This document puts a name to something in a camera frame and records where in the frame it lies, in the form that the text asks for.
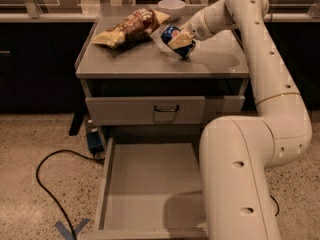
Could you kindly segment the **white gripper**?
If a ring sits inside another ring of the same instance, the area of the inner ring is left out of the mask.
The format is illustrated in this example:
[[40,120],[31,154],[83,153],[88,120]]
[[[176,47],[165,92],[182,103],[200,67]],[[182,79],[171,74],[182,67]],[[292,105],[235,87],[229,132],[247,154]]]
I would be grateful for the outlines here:
[[[205,10],[195,13],[181,28],[189,32],[196,40],[207,40],[215,35],[207,26],[205,20]],[[186,32],[174,31],[168,46],[172,50],[187,47],[192,44],[192,37]]]

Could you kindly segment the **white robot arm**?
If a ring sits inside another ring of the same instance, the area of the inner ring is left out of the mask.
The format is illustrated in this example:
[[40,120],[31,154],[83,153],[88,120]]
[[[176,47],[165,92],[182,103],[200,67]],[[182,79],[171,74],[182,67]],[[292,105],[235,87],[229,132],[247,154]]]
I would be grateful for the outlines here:
[[210,240],[281,240],[265,171],[299,157],[312,138],[310,118],[264,24],[268,0],[219,0],[194,14],[168,45],[177,50],[238,29],[257,114],[211,121],[199,144]]

